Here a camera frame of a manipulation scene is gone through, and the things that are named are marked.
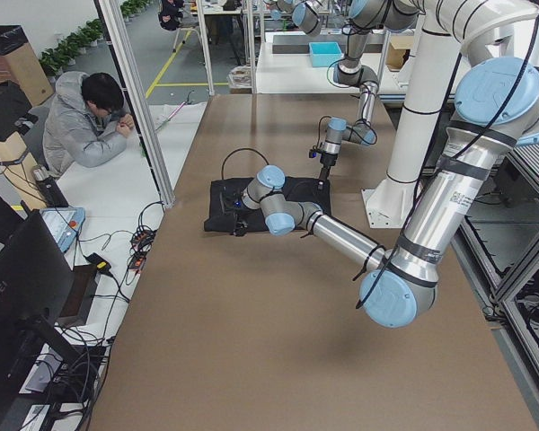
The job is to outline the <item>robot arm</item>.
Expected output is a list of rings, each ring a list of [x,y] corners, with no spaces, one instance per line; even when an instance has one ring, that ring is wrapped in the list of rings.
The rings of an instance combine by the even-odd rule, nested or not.
[[[259,214],[280,236],[305,229],[359,262],[358,307],[399,328],[437,298],[437,265],[494,163],[539,143],[539,3],[534,1],[355,1],[349,8],[337,84],[362,92],[371,111],[375,76],[360,59],[376,27],[404,31],[417,21],[419,45],[385,178],[366,202],[371,223],[396,227],[390,250],[286,197],[285,174],[262,168],[219,201],[238,229]]]
[[[415,23],[419,10],[399,1],[354,1],[349,8],[348,23],[342,28],[347,37],[343,59],[335,63],[333,82],[359,89],[358,118],[349,125],[344,119],[330,118],[325,139],[310,152],[319,154],[322,168],[318,188],[328,180],[330,169],[338,159],[341,144],[373,145],[376,132],[371,127],[375,99],[380,83],[377,73],[361,63],[370,32],[380,26],[390,31],[404,31]]]

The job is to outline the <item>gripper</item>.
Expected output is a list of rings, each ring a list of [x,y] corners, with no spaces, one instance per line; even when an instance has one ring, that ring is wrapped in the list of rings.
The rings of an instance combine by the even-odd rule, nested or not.
[[[323,188],[325,182],[328,180],[330,169],[337,162],[336,154],[321,153],[320,163],[323,165],[318,177],[318,187]]]
[[[223,227],[232,235],[246,235],[248,223],[245,219],[245,210],[240,195],[237,192],[223,190],[220,193],[222,204]]]

